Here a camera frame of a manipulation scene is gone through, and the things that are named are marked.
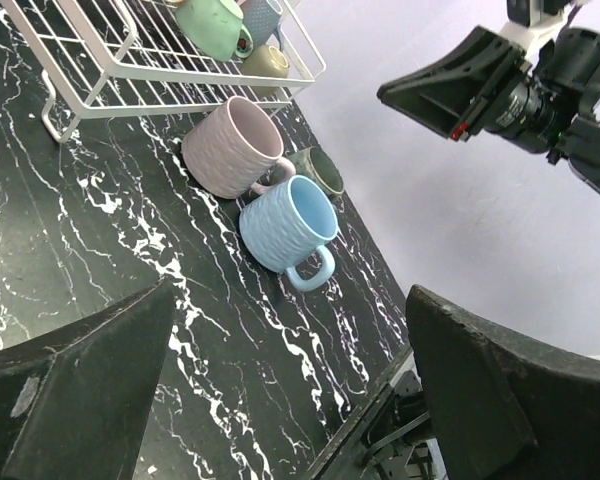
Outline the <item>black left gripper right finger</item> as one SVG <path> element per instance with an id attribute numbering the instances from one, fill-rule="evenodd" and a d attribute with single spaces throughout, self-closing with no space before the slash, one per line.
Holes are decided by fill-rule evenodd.
<path id="1" fill-rule="evenodd" d="M 600 360 L 420 285 L 408 338 L 451 479 L 600 479 Z"/>

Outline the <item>grey-blue printed mug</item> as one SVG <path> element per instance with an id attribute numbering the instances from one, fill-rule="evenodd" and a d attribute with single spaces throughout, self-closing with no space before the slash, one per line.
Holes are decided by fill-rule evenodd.
<path id="1" fill-rule="evenodd" d="M 247 0 L 241 4 L 244 14 L 243 24 L 249 30 L 255 48 L 265 45 L 271 36 L 279 44 L 279 49 L 285 46 L 281 36 L 281 17 L 283 8 L 277 0 Z"/>

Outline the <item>lavender wide mug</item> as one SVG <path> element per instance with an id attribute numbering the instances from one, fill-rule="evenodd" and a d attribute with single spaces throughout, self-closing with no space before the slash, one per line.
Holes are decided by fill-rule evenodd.
<path id="1" fill-rule="evenodd" d="M 269 115 L 241 96 L 230 97 L 195 125 L 184 136 L 181 152 L 193 178 L 222 199 L 236 199 L 249 190 L 266 193 L 269 188 L 258 180 L 274 166 L 283 170 L 284 180 L 296 174 Z"/>

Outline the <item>light blue mug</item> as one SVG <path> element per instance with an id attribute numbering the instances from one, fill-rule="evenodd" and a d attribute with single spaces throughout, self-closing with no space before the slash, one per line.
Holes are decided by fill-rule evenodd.
<path id="1" fill-rule="evenodd" d="M 241 211 L 239 232 L 248 252 L 266 269 L 285 274 L 299 291 L 318 289 L 333 275 L 335 259 L 327 248 L 338 234 L 334 207 L 319 186 L 294 175 L 273 186 Z M 304 279 L 297 266 L 316 253 L 320 268 Z"/>

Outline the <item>dark grey-green mug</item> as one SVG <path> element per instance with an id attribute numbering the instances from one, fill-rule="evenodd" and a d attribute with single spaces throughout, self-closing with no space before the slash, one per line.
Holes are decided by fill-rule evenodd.
<path id="1" fill-rule="evenodd" d="M 311 146 L 288 156 L 296 173 L 312 179 L 331 199 L 344 193 L 343 178 L 327 153 L 319 146 Z"/>

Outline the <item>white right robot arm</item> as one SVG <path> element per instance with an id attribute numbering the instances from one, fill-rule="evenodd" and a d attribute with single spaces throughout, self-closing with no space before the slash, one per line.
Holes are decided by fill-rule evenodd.
<path id="1" fill-rule="evenodd" d="M 600 33 L 567 28 L 531 65 L 513 42 L 476 27 L 452 52 L 381 85 L 378 99 L 437 135 L 482 131 L 571 170 L 600 194 Z"/>

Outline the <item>teal green cup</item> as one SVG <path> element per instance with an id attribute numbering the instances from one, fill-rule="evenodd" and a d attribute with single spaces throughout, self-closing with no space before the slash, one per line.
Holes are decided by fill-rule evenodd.
<path id="1" fill-rule="evenodd" d="M 221 62 L 248 58 L 254 43 L 236 1 L 188 0 L 174 11 L 182 33 L 205 55 Z"/>

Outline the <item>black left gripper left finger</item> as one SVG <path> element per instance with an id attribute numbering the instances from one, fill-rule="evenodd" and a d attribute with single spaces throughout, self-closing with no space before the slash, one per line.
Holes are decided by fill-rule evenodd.
<path id="1" fill-rule="evenodd" d="M 161 280 L 0 350 L 0 479 L 130 479 L 175 321 Z"/>

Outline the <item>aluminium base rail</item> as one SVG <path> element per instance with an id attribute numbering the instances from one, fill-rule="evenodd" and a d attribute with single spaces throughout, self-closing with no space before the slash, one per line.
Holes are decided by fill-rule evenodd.
<path id="1" fill-rule="evenodd" d="M 430 415 L 405 346 L 304 474 L 306 479 L 437 479 Z"/>

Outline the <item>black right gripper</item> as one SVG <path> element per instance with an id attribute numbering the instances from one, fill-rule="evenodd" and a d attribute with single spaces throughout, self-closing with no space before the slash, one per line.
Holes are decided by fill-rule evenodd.
<path id="1" fill-rule="evenodd" d="M 477 26 L 442 59 L 381 85 L 376 97 L 447 139 L 486 131 L 545 153 L 576 114 L 580 61 L 544 47 L 532 67 L 519 45 Z"/>

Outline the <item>olive grey small cup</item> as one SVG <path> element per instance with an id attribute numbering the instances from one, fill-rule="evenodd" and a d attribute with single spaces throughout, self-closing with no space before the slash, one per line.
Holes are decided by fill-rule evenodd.
<path id="1" fill-rule="evenodd" d="M 241 73 L 248 76 L 284 79 L 290 71 L 290 63 L 285 54 L 273 45 L 261 45 L 244 60 Z"/>

